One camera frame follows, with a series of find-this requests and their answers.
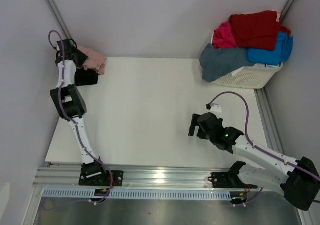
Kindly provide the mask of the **pink t shirt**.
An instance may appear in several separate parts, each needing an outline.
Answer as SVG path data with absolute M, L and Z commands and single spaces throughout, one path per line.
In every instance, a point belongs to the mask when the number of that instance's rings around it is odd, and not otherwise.
M 87 56 L 87 59 L 83 64 L 85 70 L 93 70 L 99 75 L 105 74 L 106 63 L 108 60 L 105 55 L 80 45 L 77 49 Z

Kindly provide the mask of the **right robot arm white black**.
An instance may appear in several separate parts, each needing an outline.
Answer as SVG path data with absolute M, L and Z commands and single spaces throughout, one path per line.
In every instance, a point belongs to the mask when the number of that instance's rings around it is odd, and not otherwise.
M 261 148 L 234 127 L 223 127 L 223 119 L 207 112 L 193 114 L 189 136 L 208 140 L 219 150 L 252 161 L 259 167 L 237 161 L 228 171 L 233 187 L 254 185 L 282 195 L 295 208 L 308 211 L 320 191 L 320 175 L 312 160 L 296 159 L 269 148 Z

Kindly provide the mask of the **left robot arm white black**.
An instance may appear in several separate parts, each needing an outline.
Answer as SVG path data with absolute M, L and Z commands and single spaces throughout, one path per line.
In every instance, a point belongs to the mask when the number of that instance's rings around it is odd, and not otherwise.
M 108 173 L 89 139 L 85 125 L 87 107 L 75 82 L 76 72 L 86 56 L 71 39 L 58 41 L 55 49 L 59 75 L 56 88 L 50 90 L 50 96 L 59 116 L 70 125 L 79 146 L 82 162 L 79 185 L 101 186 L 107 182 Z

